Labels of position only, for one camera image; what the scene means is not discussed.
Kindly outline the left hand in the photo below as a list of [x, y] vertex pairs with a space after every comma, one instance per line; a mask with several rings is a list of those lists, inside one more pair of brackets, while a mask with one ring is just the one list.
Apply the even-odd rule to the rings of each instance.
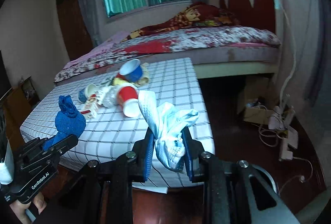
[[26, 210], [29, 209], [31, 204], [34, 204], [36, 208], [38, 209], [38, 214], [41, 214], [42, 211], [46, 208], [47, 203], [44, 200], [44, 196], [41, 192], [38, 192], [38, 194], [34, 197], [33, 201], [28, 204], [22, 204], [18, 200], [14, 201], [10, 204], [11, 210], [14, 212], [16, 217], [19, 219], [19, 221], [23, 224], [31, 224], [32, 221], [26, 214]]

